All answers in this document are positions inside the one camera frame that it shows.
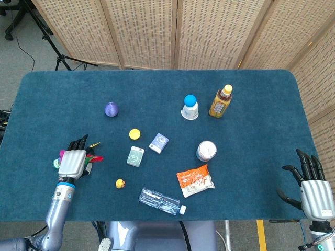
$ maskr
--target tripod stand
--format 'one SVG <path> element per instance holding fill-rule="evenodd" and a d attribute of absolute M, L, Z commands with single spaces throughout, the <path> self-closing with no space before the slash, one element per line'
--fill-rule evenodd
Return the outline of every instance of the tripod stand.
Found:
<path fill-rule="evenodd" d="M 27 10 L 27 12 L 31 15 L 31 17 L 33 18 L 35 23 L 37 24 L 38 28 L 42 31 L 42 33 L 43 33 L 42 39 L 47 40 L 49 42 L 49 44 L 51 45 L 51 47 L 53 48 L 53 50 L 55 51 L 55 53 L 57 54 L 57 63 L 56 63 L 56 68 L 55 68 L 56 71 L 58 70 L 58 67 L 59 67 L 60 63 L 63 63 L 64 66 L 66 67 L 66 69 L 68 69 L 68 71 L 72 70 L 65 59 L 69 59 L 69 60 L 73 60 L 73 61 L 83 63 L 84 64 L 84 70 L 86 70 L 88 64 L 93 65 L 93 66 L 98 66 L 97 64 L 88 63 L 88 62 L 85 62 L 85 61 L 82 61 L 82 60 L 79 60 L 79 59 L 74 59 L 74 58 L 71 58 L 69 56 L 65 56 L 64 54 L 61 54 L 59 52 L 59 50 L 57 49 L 56 45 L 52 42 L 50 36 L 48 35 L 48 33 L 46 32 L 44 27 L 41 25 L 40 20 L 32 12 L 32 10 L 29 7 L 29 5 L 27 4 L 26 0 L 23 0 L 23 5 L 24 5 L 25 9 Z"/>

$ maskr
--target orange snack package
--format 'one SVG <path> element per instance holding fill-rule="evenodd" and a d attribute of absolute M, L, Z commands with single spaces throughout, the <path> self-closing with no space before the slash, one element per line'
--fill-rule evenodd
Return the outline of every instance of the orange snack package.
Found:
<path fill-rule="evenodd" d="M 177 178 L 185 198 L 204 191 L 207 188 L 215 188 L 211 176 L 209 175 L 207 165 L 177 173 Z"/>

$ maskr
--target yellow bottle cap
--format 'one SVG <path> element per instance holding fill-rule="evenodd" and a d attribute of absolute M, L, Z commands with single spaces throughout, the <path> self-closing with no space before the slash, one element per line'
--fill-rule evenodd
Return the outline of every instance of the yellow bottle cap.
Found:
<path fill-rule="evenodd" d="M 138 129 L 132 129 L 130 130 L 129 132 L 129 137 L 132 139 L 132 140 L 138 140 L 141 136 L 141 132 L 140 130 Z"/>
<path fill-rule="evenodd" d="M 232 86 L 231 85 L 225 85 L 224 93 L 229 95 L 229 94 L 231 94 L 231 91 L 232 91 Z"/>

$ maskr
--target white cup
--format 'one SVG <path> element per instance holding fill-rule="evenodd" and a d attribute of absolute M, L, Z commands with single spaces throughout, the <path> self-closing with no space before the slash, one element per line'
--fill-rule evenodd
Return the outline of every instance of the white cup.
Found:
<path fill-rule="evenodd" d="M 202 141 L 198 146 L 196 155 L 199 160 L 207 162 L 216 154 L 216 146 L 212 141 Z"/>
<path fill-rule="evenodd" d="M 183 110 L 181 110 L 181 114 L 185 119 L 188 120 L 196 119 L 199 116 L 198 102 L 196 102 L 195 105 L 192 107 L 184 105 Z"/>

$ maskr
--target logo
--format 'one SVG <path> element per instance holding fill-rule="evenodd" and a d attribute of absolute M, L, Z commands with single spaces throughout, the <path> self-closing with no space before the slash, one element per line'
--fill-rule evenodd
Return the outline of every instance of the logo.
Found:
<path fill-rule="evenodd" d="M 131 162 L 136 162 L 136 161 L 138 160 L 138 158 L 137 158 L 137 156 L 135 156 L 135 155 L 130 155 L 130 156 L 129 156 L 129 160 L 130 160 Z"/>
<path fill-rule="evenodd" d="M 157 141 L 158 141 L 159 143 L 161 143 L 161 144 L 164 144 L 164 143 L 166 142 L 166 138 L 164 138 L 164 137 L 158 137 L 158 138 L 157 138 Z"/>

